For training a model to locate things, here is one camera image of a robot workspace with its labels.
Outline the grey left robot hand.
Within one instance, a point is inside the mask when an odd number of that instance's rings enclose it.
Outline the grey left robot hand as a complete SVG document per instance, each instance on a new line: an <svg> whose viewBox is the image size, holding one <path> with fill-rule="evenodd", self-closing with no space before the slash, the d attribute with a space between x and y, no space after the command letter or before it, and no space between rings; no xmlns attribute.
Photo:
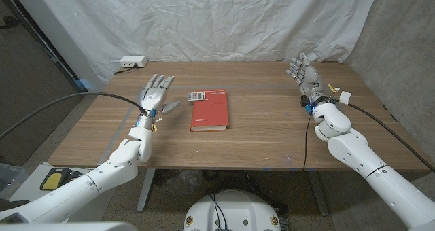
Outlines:
<svg viewBox="0 0 435 231"><path fill-rule="evenodd" d="M145 113L143 113L145 119L144 128L152 130L154 118L159 112L166 115L180 106L181 101L165 103L167 92L174 79L174 76L164 77L163 75L154 74L139 93L139 104L145 110Z"/></svg>

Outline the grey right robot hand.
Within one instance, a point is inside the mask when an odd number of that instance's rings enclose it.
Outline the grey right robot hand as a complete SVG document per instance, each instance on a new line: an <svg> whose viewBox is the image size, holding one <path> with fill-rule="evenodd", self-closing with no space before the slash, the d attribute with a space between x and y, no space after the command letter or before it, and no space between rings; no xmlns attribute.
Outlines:
<svg viewBox="0 0 435 231"><path fill-rule="evenodd" d="M302 94L300 105L310 115L313 110L329 101L326 96L321 77L311 64L305 53L299 58L293 58L286 73L296 82Z"/></svg>

